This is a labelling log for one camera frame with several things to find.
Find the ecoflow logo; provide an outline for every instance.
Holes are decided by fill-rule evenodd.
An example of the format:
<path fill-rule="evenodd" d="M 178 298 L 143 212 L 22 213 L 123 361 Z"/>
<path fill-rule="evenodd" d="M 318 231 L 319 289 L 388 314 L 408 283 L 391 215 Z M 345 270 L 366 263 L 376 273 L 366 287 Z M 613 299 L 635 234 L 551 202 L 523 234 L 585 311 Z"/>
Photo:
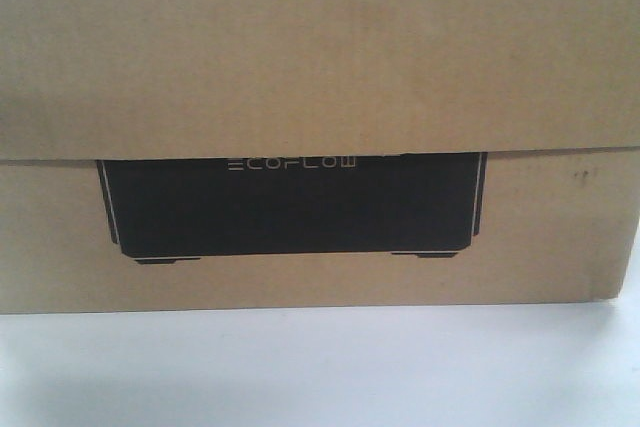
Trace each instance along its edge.
<path fill-rule="evenodd" d="M 357 157 L 250 157 L 227 159 L 228 170 L 352 169 Z"/>

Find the black rectangle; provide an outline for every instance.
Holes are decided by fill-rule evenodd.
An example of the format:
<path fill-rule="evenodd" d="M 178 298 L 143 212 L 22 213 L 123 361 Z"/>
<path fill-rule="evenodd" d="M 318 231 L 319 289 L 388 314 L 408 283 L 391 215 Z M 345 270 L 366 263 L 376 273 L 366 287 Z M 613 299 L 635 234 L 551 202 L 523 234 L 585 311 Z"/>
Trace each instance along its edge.
<path fill-rule="evenodd" d="M 99 161 L 114 241 L 141 263 L 311 252 L 452 256 L 486 154 Z"/>

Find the white line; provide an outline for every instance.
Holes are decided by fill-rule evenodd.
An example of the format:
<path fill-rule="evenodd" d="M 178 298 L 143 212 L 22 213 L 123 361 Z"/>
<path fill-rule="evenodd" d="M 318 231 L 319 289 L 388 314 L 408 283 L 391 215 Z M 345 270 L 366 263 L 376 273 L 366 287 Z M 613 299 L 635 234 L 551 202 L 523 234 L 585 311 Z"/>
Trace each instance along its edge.
<path fill-rule="evenodd" d="M 109 199 L 109 209 L 111 210 L 111 221 L 113 222 L 113 230 L 116 233 L 116 241 L 120 244 L 120 234 L 118 233 L 118 224 L 116 223 L 116 213 L 113 210 L 113 201 L 111 200 L 111 189 L 109 188 L 109 177 L 107 177 L 107 171 L 104 168 L 104 160 L 100 161 L 102 165 L 102 177 L 104 177 L 104 187 L 107 190 L 107 198 Z"/>
<path fill-rule="evenodd" d="M 473 219 L 471 221 L 471 240 L 473 241 L 473 232 L 476 229 L 476 215 L 478 213 L 478 193 L 480 191 L 480 171 L 482 170 L 482 152 L 478 154 L 478 173 L 476 174 L 476 195 L 473 199 Z"/>
<path fill-rule="evenodd" d="M 459 250 L 394 250 L 392 254 L 457 254 Z"/>

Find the white surface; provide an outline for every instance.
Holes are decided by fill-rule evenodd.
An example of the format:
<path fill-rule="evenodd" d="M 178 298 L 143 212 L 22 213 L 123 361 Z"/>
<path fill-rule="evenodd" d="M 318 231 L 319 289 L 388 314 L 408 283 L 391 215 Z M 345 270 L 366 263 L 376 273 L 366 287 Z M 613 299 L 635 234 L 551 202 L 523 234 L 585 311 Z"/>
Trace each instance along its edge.
<path fill-rule="evenodd" d="M 615 302 L 0 317 L 0 426 L 640 426 Z"/>

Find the box lid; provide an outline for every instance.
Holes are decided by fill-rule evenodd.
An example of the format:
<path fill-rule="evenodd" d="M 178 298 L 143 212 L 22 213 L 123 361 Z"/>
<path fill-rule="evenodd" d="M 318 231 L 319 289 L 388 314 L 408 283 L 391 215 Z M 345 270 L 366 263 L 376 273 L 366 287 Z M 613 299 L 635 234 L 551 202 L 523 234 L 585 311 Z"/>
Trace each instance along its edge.
<path fill-rule="evenodd" d="M 640 0 L 0 0 L 0 158 L 640 145 Z"/>

